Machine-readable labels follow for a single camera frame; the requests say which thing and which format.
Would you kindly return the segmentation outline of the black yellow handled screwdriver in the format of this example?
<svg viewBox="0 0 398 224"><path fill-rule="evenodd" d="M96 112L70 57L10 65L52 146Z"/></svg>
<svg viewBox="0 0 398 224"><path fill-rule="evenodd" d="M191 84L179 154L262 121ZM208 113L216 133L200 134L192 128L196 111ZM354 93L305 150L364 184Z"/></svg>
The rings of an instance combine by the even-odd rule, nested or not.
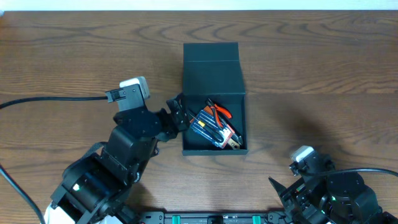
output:
<svg viewBox="0 0 398 224"><path fill-rule="evenodd" d="M196 118L194 115L192 115L191 113L189 113L189 115L198 122L198 124L205 130L208 132L208 134L211 136L211 138L213 140L215 140L218 143L222 143L224 141L223 136L214 128L212 128L211 126L208 126L205 122L199 120L198 118Z"/></svg>

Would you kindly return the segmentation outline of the black cardboard box with lid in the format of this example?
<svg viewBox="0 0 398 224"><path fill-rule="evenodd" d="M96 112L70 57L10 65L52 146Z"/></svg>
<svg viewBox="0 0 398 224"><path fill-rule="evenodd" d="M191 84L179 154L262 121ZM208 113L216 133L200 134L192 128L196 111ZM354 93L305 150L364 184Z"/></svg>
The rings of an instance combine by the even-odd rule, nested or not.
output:
<svg viewBox="0 0 398 224"><path fill-rule="evenodd" d="M246 90L236 42L190 43L183 45L183 107L197 115L210 99L227 109L224 120L241 136L239 149L216 147L189 129L183 133L184 156L232 156L249 152L246 130Z"/></svg>

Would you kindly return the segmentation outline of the black mounting rail green clips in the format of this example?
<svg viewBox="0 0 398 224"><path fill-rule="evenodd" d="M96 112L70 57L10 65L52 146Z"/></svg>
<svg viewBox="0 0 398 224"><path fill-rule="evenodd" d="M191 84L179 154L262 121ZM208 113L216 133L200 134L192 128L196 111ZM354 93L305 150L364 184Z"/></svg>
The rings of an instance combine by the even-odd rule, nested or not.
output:
<svg viewBox="0 0 398 224"><path fill-rule="evenodd" d="M142 212L133 224L289 224L293 223L284 212L266 213L177 213Z"/></svg>

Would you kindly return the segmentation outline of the orange scraper with wooden handle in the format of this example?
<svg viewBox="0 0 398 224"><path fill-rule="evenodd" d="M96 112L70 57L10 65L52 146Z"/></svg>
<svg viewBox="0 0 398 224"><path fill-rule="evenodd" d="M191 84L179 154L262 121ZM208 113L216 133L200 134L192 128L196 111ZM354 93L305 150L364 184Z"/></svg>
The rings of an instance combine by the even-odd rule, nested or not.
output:
<svg viewBox="0 0 398 224"><path fill-rule="evenodd" d="M220 113L232 118L232 114L225 108L214 105L217 112L215 118L212 107L206 106L199 113L195 114L192 110L188 110L188 114L192 117L190 120L190 128L196 133L210 141L216 147L224 149L226 146L233 150L241 148L241 138L236 134L232 126L220 116Z"/></svg>

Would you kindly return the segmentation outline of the clear precision screwdriver set case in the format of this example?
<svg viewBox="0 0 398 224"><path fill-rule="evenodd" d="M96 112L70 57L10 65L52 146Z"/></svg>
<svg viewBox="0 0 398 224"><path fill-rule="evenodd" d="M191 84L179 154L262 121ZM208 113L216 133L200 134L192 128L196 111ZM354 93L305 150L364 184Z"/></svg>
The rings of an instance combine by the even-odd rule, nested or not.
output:
<svg viewBox="0 0 398 224"><path fill-rule="evenodd" d="M211 114L205 110L201 110L198 114L188 111L192 117L190 128L205 139L209 140L213 145L224 149L230 146L233 149L239 149L240 144L233 139L233 131L227 124L222 124L220 127L215 123Z"/></svg>

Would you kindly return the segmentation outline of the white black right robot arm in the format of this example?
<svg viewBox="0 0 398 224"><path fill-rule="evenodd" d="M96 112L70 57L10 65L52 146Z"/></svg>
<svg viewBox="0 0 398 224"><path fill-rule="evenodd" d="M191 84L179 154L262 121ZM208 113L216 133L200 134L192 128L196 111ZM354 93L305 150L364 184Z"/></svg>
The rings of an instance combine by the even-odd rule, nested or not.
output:
<svg viewBox="0 0 398 224"><path fill-rule="evenodd" d="M290 223L393 224L397 218L385 212L376 193L357 172L316 176L302 174L285 187L269 178Z"/></svg>

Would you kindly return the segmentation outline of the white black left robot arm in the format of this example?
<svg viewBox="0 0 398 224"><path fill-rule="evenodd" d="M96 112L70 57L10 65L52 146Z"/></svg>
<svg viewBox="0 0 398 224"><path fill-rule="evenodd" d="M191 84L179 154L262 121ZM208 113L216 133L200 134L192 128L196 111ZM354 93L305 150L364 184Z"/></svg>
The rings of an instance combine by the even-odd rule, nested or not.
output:
<svg viewBox="0 0 398 224"><path fill-rule="evenodd" d="M51 196L51 208L62 209L75 223L97 223L107 216L121 223L139 223L140 215L125 201L149 160L158 155L158 142L174 139L189 128L182 99L179 94L167 101L168 110L151 112L139 97L127 110L116 113L109 140L97 142L64 170Z"/></svg>

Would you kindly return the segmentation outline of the orange black handled pliers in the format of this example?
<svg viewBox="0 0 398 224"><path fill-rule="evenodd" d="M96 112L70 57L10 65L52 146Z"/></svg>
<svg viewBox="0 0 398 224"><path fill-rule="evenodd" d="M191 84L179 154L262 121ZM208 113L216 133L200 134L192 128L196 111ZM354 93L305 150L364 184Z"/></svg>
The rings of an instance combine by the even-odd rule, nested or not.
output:
<svg viewBox="0 0 398 224"><path fill-rule="evenodd" d="M217 125L217 127L219 127L220 129L223 129L223 125L221 124L221 118L218 115L218 113L220 112L221 114L225 115L228 119L232 118L232 114L225 108L218 106L217 104L215 104L211 99L207 99L205 101L205 103L207 104L207 106L210 108L210 110L213 113L213 118L215 121L215 124Z"/></svg>

